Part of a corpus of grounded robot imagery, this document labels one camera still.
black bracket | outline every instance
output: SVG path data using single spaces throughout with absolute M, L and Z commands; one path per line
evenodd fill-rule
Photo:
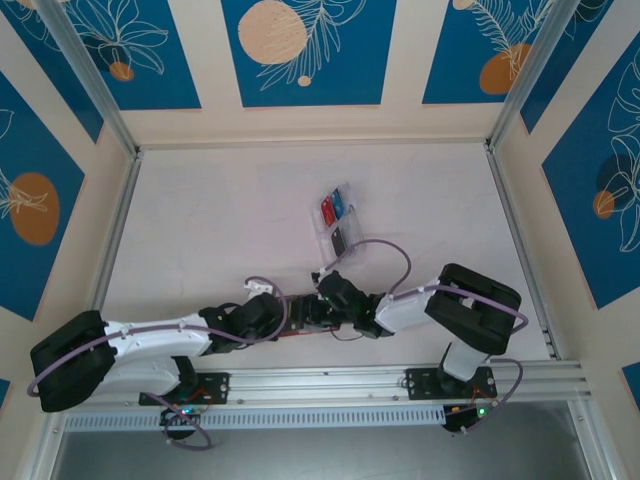
M 228 373 L 198 373 L 198 383 L 193 389 L 194 396 L 185 404 L 188 405 L 226 405 L 229 395 Z M 144 393 L 140 394 L 138 404 L 141 406 L 160 405 Z
M 442 387 L 442 382 L 438 377 L 438 367 L 433 368 L 410 368 L 405 371 L 405 379 L 402 386 L 409 392 L 409 400 L 449 400 L 453 398 L 450 393 Z M 460 390 L 455 398 L 496 398 L 496 390 L 493 372 L 489 367 L 479 367 L 476 374 L 464 389 Z

ventilation grille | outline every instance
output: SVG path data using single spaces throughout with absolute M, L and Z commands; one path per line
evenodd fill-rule
M 304 408 L 214 410 L 199 421 L 205 429 L 242 430 L 275 428 L 381 427 L 390 425 L 443 425 L 441 406 L 421 405 L 379 408 Z M 65 432 L 142 432 L 160 429 L 160 412 L 74 413 Z M 188 430 L 190 427 L 172 427 Z

plastic container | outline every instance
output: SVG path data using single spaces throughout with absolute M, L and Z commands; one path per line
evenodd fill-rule
M 364 250 L 365 245 L 353 247 L 364 236 L 356 215 L 355 196 L 348 183 L 338 185 L 317 200 L 311 217 L 325 265 L 342 254 L 345 255 L 343 262 L 353 262 L 355 254 Z

white table surface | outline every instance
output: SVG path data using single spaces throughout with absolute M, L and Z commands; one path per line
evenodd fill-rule
M 135 188 L 103 308 L 105 319 L 173 318 L 246 300 L 249 275 L 289 294 L 313 290 L 321 266 L 310 211 L 348 181 L 365 238 L 384 238 L 413 260 L 407 289 L 460 263 L 515 288 L 531 323 L 507 356 L 548 350 L 481 144 L 273 146 L 150 150 Z M 366 292 L 388 290 L 403 258 L 370 245 L 363 263 L 338 268 Z M 351 337 L 345 328 L 338 333 Z M 379 340 L 329 334 L 284 338 L 196 366 L 279 368 L 438 362 L 451 335 L 432 323 Z

gray floor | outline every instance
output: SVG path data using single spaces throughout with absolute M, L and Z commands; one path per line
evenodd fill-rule
M 166 445 L 159 432 L 67 434 L 52 478 L 589 478 L 563 405 L 508 405 L 466 438 L 442 427 L 226 431 L 213 438 L 218 447 L 198 453 Z

